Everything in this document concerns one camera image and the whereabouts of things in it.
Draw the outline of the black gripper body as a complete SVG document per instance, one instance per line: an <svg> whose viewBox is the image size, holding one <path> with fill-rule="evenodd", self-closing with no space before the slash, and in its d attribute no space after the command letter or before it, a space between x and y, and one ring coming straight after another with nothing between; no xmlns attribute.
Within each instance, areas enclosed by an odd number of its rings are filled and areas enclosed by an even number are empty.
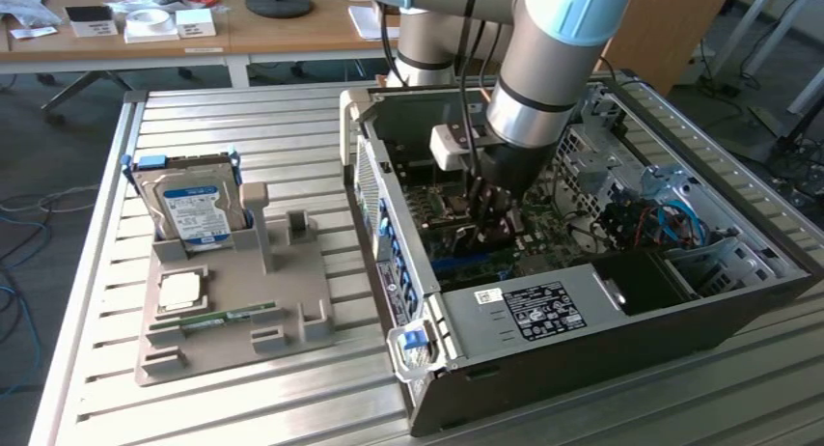
<svg viewBox="0 0 824 446"><path fill-rule="evenodd" d="M556 145L527 149L511 144L488 146L480 152L482 178L522 200L554 156Z"/></svg>

